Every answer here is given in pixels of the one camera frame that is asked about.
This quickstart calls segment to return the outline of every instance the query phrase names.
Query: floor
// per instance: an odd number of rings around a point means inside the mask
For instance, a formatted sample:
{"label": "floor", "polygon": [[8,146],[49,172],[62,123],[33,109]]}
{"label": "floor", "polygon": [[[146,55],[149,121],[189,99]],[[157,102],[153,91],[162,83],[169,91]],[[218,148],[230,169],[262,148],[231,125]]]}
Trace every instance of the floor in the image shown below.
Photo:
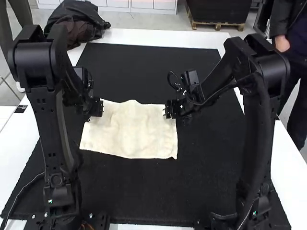
{"label": "floor", "polygon": [[[44,27],[52,10],[32,9],[34,24]],[[11,22],[13,36],[16,37],[21,30],[20,25],[11,8],[8,8],[8,14]],[[189,23],[187,12],[183,4],[183,0],[178,2],[177,15],[155,15],[142,13],[124,13],[124,12],[99,12],[100,16],[106,21],[110,21],[112,28],[133,28],[133,29],[155,29],[155,30],[179,30],[192,31]],[[238,32],[234,27],[222,26],[221,32],[228,32],[231,36],[240,36],[244,38],[246,35],[254,33],[253,25],[256,19],[256,12],[249,13],[246,26],[243,32]],[[198,28],[197,31],[215,32],[213,26],[204,26]],[[18,105],[23,93],[19,93],[16,89],[15,81],[10,74],[2,52],[0,52],[0,106],[1,105]],[[282,114],[281,121],[286,125],[294,104],[298,88],[294,90],[288,103],[286,104]],[[307,145],[301,153],[307,162]]]}

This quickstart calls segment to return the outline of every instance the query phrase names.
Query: white table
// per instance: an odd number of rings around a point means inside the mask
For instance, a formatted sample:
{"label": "white table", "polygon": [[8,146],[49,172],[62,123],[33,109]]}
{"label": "white table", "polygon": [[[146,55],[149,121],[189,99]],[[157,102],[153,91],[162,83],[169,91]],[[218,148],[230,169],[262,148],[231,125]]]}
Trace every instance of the white table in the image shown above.
{"label": "white table", "polygon": [[[168,46],[188,48],[216,48],[221,56],[225,50],[223,43],[228,33],[185,32],[135,29],[111,29],[97,43]],[[85,47],[69,51],[73,65],[79,60]],[[243,106],[243,98],[235,89],[238,100]],[[28,104],[24,97],[21,104]],[[26,162],[39,138],[35,116],[31,106],[23,114],[13,114],[0,133],[0,210],[3,210],[13,191]],[[307,207],[307,165],[295,147],[281,121],[276,121],[273,152],[272,181],[287,214],[292,230],[306,229],[305,208]],[[22,230],[25,221],[9,221],[7,230]],[[155,229],[183,230],[182,227],[111,225],[111,229]]]}
{"label": "white table", "polygon": [[0,106],[0,132],[14,113],[16,106]]}

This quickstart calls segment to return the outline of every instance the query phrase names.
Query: towel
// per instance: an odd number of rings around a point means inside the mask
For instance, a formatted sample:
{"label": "towel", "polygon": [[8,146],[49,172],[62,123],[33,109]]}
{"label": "towel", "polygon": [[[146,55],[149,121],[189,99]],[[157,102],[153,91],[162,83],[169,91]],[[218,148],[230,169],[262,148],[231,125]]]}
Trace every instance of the towel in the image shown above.
{"label": "towel", "polygon": [[136,100],[104,100],[103,116],[84,124],[80,149],[131,159],[177,159],[176,121],[163,116],[164,108]]}

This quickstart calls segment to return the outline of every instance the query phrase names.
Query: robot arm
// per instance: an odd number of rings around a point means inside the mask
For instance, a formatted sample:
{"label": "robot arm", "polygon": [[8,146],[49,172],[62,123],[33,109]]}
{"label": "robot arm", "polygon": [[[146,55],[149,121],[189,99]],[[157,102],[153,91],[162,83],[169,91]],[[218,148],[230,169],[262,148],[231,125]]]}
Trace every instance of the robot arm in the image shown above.
{"label": "robot arm", "polygon": [[191,120],[194,113],[217,102],[225,91],[238,87],[243,95],[246,133],[242,172],[237,183],[237,213],[213,214],[212,229],[245,229],[246,225],[265,228],[273,190],[270,168],[276,112],[290,66],[261,35],[229,38],[226,53],[203,82],[195,70],[186,71],[171,83],[177,99],[165,104],[166,118]]}
{"label": "robot arm", "polygon": [[63,104],[74,106],[88,120],[102,116],[103,103],[93,97],[94,81],[87,70],[72,67],[66,36],[63,25],[53,26],[47,38],[38,25],[25,27],[14,41],[8,63],[36,117],[45,161],[47,216],[54,227],[78,229],[82,198],[77,168],[82,160],[79,148],[69,142]]}

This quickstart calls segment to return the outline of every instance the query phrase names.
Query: black jacket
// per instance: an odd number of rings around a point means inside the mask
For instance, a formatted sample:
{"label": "black jacket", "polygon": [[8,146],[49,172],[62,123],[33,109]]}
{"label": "black jacket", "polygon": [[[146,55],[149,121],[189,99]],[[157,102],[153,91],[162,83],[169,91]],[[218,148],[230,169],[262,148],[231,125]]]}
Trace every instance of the black jacket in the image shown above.
{"label": "black jacket", "polygon": [[98,7],[89,1],[64,0],[49,17],[44,29],[48,36],[54,24],[64,24],[68,30],[68,48],[81,42],[89,42],[102,37],[111,24],[98,15]]}
{"label": "black jacket", "polygon": [[270,37],[286,35],[302,11],[307,0],[275,0],[272,10]]}

